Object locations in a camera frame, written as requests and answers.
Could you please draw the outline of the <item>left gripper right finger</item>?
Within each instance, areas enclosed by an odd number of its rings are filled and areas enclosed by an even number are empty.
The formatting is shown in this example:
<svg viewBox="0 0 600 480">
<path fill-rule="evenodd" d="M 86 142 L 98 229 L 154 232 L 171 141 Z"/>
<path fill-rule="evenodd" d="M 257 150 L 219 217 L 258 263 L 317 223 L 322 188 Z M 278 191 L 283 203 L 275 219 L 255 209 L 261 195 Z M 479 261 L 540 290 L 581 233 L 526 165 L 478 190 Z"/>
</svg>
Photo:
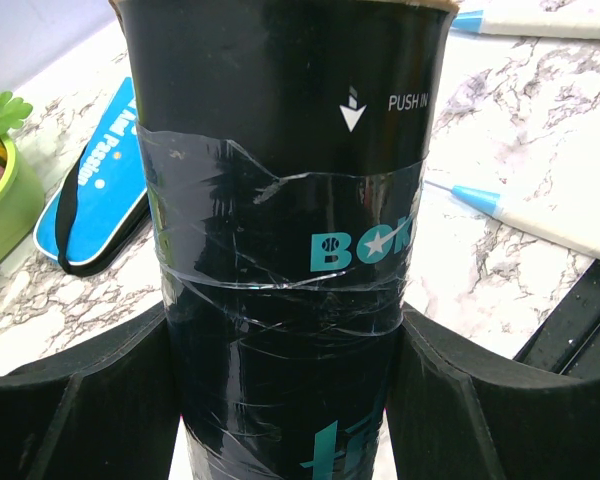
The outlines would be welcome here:
<svg viewBox="0 0 600 480">
<path fill-rule="evenodd" d="M 600 479 L 600 342 L 566 375 L 405 305 L 386 407 L 400 479 Z"/>
</svg>

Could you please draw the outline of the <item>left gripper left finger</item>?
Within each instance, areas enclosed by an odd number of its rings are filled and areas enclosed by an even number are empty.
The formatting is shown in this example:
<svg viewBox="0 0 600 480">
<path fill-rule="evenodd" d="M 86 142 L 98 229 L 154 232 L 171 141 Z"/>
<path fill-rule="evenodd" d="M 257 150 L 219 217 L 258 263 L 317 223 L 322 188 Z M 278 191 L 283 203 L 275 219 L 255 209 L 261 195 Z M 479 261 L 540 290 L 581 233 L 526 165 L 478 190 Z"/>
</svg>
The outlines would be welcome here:
<svg viewBox="0 0 600 480">
<path fill-rule="evenodd" d="M 156 304 L 0 376 L 0 479 L 166 479 L 179 417 Z"/>
</svg>

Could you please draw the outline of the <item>black shuttlecock tube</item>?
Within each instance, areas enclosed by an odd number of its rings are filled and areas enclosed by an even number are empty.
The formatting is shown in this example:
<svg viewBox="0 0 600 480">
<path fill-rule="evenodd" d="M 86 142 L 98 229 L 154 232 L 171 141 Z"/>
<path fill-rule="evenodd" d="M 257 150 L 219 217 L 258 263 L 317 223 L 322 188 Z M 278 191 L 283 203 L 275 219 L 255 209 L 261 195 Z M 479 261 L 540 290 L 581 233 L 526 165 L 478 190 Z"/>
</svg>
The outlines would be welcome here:
<svg viewBox="0 0 600 480">
<path fill-rule="evenodd" d="M 453 1 L 116 1 L 198 479 L 368 479 Z"/>
</svg>

